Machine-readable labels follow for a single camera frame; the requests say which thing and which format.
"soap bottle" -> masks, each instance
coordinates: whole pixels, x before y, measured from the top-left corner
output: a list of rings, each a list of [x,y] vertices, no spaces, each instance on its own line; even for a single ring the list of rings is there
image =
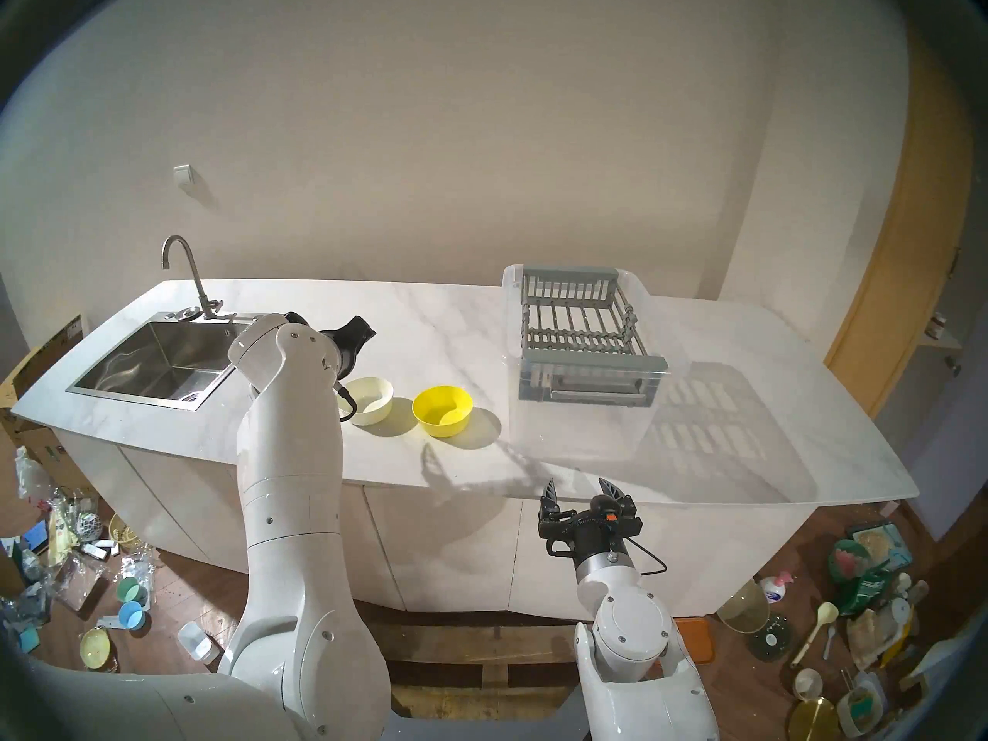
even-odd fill
[[[785,585],[792,584],[792,574],[783,571],[778,576],[770,576],[759,582],[769,603],[778,603],[785,596]]]

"blue cup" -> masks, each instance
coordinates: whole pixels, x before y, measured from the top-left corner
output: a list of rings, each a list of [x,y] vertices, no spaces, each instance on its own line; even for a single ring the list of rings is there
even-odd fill
[[[124,629],[140,629],[144,623],[144,610],[136,600],[124,603],[120,606],[118,620]]]

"yellow spoon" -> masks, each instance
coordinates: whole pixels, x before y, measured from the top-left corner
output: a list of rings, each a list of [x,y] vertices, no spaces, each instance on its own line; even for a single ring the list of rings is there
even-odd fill
[[[813,638],[816,637],[816,633],[819,632],[824,624],[832,624],[837,620],[837,606],[833,603],[824,603],[816,610],[816,626],[814,626],[813,631],[810,632],[809,637],[806,638],[806,642],[799,649],[796,657],[792,659],[792,666],[795,666],[800,661],[802,657],[806,655],[806,651],[809,650],[809,644],[813,642]]]

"light switch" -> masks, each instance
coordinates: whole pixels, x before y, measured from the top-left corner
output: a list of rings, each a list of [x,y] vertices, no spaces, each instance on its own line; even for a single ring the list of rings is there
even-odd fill
[[[181,188],[186,193],[192,190],[192,185],[195,181],[192,174],[192,167],[188,164],[184,164],[181,167],[176,167],[173,170],[173,177],[175,179],[175,185]]]

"gray dish rack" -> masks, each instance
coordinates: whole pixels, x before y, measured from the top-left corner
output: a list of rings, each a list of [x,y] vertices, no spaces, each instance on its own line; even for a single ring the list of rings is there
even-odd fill
[[[669,370],[651,355],[615,268],[523,268],[519,399],[649,407]],[[644,287],[634,276],[635,294]]]

